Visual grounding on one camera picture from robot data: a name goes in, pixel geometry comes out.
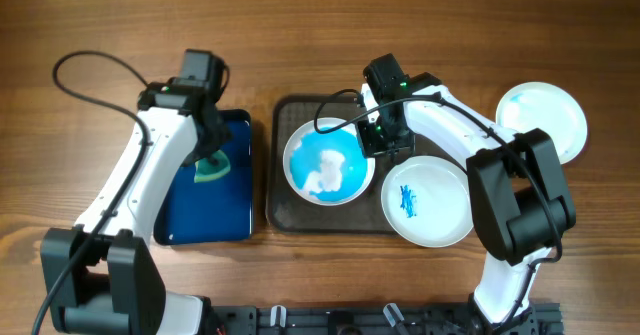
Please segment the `green yellow sponge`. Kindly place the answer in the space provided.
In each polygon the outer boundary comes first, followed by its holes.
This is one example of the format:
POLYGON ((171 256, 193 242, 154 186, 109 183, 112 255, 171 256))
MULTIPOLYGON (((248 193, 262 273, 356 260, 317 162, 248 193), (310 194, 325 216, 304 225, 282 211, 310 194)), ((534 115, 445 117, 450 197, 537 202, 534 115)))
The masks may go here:
POLYGON ((208 163, 207 158, 198 160, 195 163, 195 168, 194 182, 204 183, 215 181, 228 174, 231 170, 231 164, 229 158, 223 152, 223 166, 221 168, 212 167, 208 163))

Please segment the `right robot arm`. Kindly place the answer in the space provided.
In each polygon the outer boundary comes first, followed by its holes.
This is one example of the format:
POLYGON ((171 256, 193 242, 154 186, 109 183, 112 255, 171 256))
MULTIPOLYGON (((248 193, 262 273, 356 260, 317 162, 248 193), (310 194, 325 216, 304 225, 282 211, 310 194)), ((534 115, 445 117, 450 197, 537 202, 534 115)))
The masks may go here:
POLYGON ((376 120, 357 123, 366 156, 392 156, 422 135, 460 164, 471 217, 487 251, 470 296, 470 330, 501 334, 533 312, 538 269, 560 261, 576 209, 552 138, 508 130, 458 101, 436 77, 401 70, 363 72, 358 101, 376 120))

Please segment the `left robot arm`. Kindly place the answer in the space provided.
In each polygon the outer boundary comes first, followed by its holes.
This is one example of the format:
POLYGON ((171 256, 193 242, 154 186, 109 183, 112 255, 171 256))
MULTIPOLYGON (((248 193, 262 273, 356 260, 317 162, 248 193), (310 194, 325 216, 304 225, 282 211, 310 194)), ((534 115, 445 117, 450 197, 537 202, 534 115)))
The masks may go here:
POLYGON ((178 169, 212 155, 228 131, 218 80, 173 78, 140 95, 131 138, 99 196, 70 229, 51 228, 40 257, 46 315, 67 334, 201 334, 210 302, 170 292, 149 251, 178 169))

